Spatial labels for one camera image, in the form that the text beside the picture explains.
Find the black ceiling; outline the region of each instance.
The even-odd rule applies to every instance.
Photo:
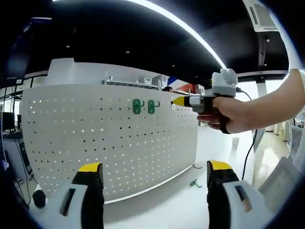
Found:
[[[279,33],[255,33],[242,0],[150,1],[191,26],[237,73],[288,67]],[[27,73],[47,70],[51,59],[64,57],[129,66],[200,84],[220,69],[212,55],[180,26],[132,2],[37,0],[29,8],[14,26],[31,16],[51,17],[52,23],[35,24],[28,31],[32,49]],[[267,66],[260,66],[259,41],[267,38]]]

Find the air conditioner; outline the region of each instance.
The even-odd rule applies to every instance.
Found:
[[[250,15],[255,32],[278,31],[270,17],[268,8],[257,0],[243,0]]]

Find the person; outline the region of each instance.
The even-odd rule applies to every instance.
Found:
[[[281,23],[271,13],[271,18],[277,26],[285,44],[289,72],[287,79],[274,92],[249,102],[234,98],[217,97],[213,107],[228,118],[226,131],[230,134],[274,125],[297,115],[305,105],[305,72],[296,49]],[[208,123],[213,129],[220,129],[218,115],[199,114],[198,121]],[[303,172],[305,170],[305,129],[303,130],[299,149],[294,159],[294,165]]]
[[[173,88],[170,87],[170,86],[166,86],[165,88],[163,88],[162,91],[164,91],[164,92],[173,92]]]

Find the green pegboard hook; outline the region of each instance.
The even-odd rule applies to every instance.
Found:
[[[155,111],[155,107],[159,107],[160,106],[160,101],[158,101],[158,105],[155,106],[154,105],[154,100],[149,100],[148,101],[148,113],[149,114],[154,114],[154,111]]]
[[[190,183],[190,186],[191,186],[191,187],[193,187],[194,185],[196,185],[196,186],[199,187],[199,188],[202,187],[202,185],[199,186],[199,185],[197,184],[197,179]]]
[[[134,99],[132,101],[132,108],[133,108],[133,113],[135,115],[138,115],[141,113],[141,106],[145,105],[145,101],[143,100],[143,105],[141,105],[141,101],[139,99]]]

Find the forearm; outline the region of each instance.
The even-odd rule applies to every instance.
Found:
[[[245,103],[246,129],[270,126],[294,117],[305,105],[300,72],[291,70],[276,91]]]

